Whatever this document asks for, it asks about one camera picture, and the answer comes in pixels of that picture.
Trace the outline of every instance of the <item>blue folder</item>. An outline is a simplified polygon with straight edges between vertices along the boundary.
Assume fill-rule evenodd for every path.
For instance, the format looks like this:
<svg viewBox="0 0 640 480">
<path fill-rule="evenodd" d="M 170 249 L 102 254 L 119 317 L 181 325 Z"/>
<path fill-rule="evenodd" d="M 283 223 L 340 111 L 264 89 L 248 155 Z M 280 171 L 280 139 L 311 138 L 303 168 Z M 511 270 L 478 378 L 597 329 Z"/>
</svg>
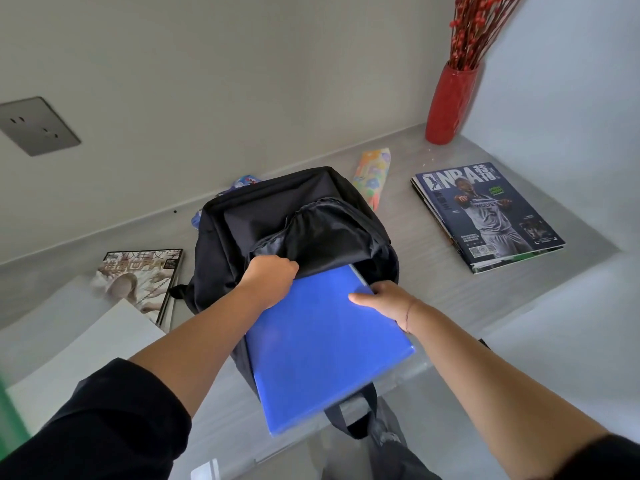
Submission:
<svg viewBox="0 0 640 480">
<path fill-rule="evenodd" d="M 371 293 L 352 266 L 301 278 L 247 332 L 272 435 L 345 399 L 414 352 L 393 320 L 354 305 L 350 292 Z"/>
</svg>

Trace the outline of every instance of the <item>magazine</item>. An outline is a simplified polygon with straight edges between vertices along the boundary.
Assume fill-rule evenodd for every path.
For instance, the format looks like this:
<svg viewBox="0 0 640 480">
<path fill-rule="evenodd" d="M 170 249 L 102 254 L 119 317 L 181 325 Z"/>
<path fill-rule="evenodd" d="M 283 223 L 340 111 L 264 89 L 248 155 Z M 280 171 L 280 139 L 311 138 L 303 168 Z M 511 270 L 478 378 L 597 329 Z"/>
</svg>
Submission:
<svg viewBox="0 0 640 480">
<path fill-rule="evenodd" d="M 120 300 L 126 299 L 140 313 L 168 331 L 173 300 L 168 290 L 176 279 L 181 249 L 111 251 L 102 260 L 92 281 L 94 288 Z"/>
<path fill-rule="evenodd" d="M 473 273 L 564 247 L 491 163 L 418 173 L 412 185 Z"/>
</svg>

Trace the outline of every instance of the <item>electrical outlet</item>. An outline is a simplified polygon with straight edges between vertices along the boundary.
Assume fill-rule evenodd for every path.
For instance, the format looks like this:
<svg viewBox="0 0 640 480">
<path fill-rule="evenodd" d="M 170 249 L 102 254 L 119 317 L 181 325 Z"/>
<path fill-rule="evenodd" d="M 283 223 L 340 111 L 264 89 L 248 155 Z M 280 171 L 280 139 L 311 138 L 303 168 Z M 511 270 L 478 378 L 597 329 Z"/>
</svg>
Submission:
<svg viewBox="0 0 640 480">
<path fill-rule="evenodd" d="M 32 157 L 80 144 L 80 139 L 39 96 L 0 104 L 0 130 Z"/>
</svg>

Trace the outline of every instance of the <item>desk surface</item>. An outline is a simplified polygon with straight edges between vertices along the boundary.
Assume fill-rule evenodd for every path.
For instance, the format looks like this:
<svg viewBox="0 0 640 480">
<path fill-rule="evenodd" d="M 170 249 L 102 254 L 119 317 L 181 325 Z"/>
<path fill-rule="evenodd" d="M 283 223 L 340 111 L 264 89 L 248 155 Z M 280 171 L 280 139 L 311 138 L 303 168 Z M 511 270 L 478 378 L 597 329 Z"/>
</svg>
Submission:
<svg viewBox="0 0 640 480">
<path fill-rule="evenodd" d="M 303 168 L 329 165 L 347 178 L 356 170 L 366 150 L 388 147 L 391 167 L 381 194 L 378 215 L 385 225 L 400 260 L 400 284 L 408 291 L 450 315 L 464 329 L 480 337 L 489 327 L 572 277 L 610 257 L 617 249 L 558 202 L 505 168 L 468 140 L 457 137 L 446 146 L 424 140 L 424 126 L 358 145 L 308 161 L 266 178 Z M 418 172 L 494 161 L 505 177 L 528 199 L 558 234 L 566 249 L 505 266 L 478 276 L 469 272 L 444 238 L 423 202 L 412 191 L 409 179 Z M 175 248 L 186 250 L 180 270 L 181 282 L 193 273 L 193 249 L 197 233 L 190 219 L 206 200 L 107 230 L 71 244 L 20 259 L 0 267 L 0 327 L 37 306 L 77 274 L 98 266 L 105 251 L 113 249 Z M 173 326 L 190 316 L 178 302 Z M 376 381 L 379 394 L 424 371 L 428 359 L 420 346 L 417 353 Z M 347 416 L 357 415 L 355 404 Z M 175 462 L 172 478 L 189 473 L 213 458 L 222 478 L 245 471 L 313 432 L 324 428 L 323 415 L 276 438 L 270 437 L 260 403 L 228 360 L 194 421 L 187 451 Z"/>
</svg>

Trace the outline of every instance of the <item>black sleeve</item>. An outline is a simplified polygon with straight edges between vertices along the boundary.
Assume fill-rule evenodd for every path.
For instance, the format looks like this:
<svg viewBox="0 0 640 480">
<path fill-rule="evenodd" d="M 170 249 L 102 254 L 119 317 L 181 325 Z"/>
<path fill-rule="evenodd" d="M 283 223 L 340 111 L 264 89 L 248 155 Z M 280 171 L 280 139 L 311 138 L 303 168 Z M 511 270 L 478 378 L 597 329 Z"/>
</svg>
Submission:
<svg viewBox="0 0 640 480">
<path fill-rule="evenodd" d="M 554 477 L 555 480 L 583 478 L 640 478 L 640 445 L 622 436 L 605 436 L 576 453 Z"/>
<path fill-rule="evenodd" d="M 116 359 L 0 462 L 0 478 L 166 479 L 190 430 L 189 414 L 160 379 Z"/>
</svg>

